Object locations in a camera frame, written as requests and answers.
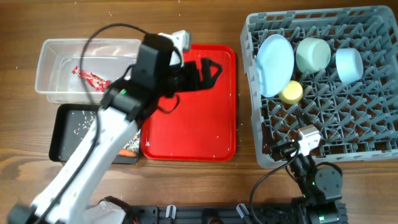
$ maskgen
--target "orange object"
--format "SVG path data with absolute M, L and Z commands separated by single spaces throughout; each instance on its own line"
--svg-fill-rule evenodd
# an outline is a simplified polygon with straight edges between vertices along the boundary
M 134 151 L 130 151 L 127 149 L 122 149 L 119 152 L 119 156 L 124 156 L 124 157 L 137 157 L 137 153 L 135 153 Z

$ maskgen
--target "red tray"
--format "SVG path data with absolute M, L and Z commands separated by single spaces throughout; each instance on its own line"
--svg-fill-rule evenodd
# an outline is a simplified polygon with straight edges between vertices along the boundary
M 223 67 L 210 90 L 178 93 L 179 106 L 170 114 L 156 111 L 141 129 L 141 150 L 150 159 L 227 161 L 236 152 L 236 55 L 224 45 L 192 45 L 185 61 L 208 57 Z M 176 99 L 161 99 L 173 108 Z

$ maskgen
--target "red candy wrapper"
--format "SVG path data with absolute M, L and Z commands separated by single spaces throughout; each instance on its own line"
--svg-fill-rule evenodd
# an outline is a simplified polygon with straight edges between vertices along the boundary
M 105 80 L 92 72 L 80 70 L 79 66 L 76 66 L 72 73 L 80 78 L 84 78 L 95 90 L 101 92 L 104 92 L 109 84 L 111 84 L 111 80 Z

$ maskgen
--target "plastic crate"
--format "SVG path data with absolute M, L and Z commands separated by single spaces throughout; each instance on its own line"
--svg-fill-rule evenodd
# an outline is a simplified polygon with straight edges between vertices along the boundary
M 300 73 L 293 79 L 304 87 L 304 98 L 287 106 L 278 96 L 259 93 L 255 58 L 263 41 L 283 35 L 294 51 L 301 40 L 326 40 L 331 63 L 318 73 Z M 322 134 L 315 162 L 373 161 L 398 158 L 398 28 L 386 6 L 262 12 L 248 15 L 240 36 L 244 71 L 248 76 L 252 128 L 256 156 L 263 168 L 281 165 L 263 153 L 273 137 L 282 144 L 296 137 L 299 126 L 293 113 L 302 113 Z M 335 52 L 356 48 L 364 63 L 364 75 L 342 85 L 335 65 Z

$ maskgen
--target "table top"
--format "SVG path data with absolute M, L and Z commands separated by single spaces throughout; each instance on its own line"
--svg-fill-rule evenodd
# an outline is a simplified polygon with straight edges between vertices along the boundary
M 228 162 L 153 161 L 111 166 L 92 196 L 97 203 L 112 195 L 131 205 L 236 205 L 247 203 L 253 185 L 269 170 L 256 162 L 249 85 L 243 72 L 239 35 L 252 12 L 321 9 L 398 2 L 363 0 L 3 0 L 0 3 L 0 223 L 16 202 L 30 204 L 62 165 L 48 151 L 59 105 L 34 90 L 40 50 L 46 39 L 88 37 L 114 22 L 152 32 L 186 29 L 194 43 L 225 44 L 238 56 L 238 150 Z M 100 37 L 142 38 L 114 28 Z M 397 160 L 342 162 L 342 202 L 350 223 L 398 222 Z M 300 190 L 280 171 L 257 190 L 255 202 L 289 202 Z

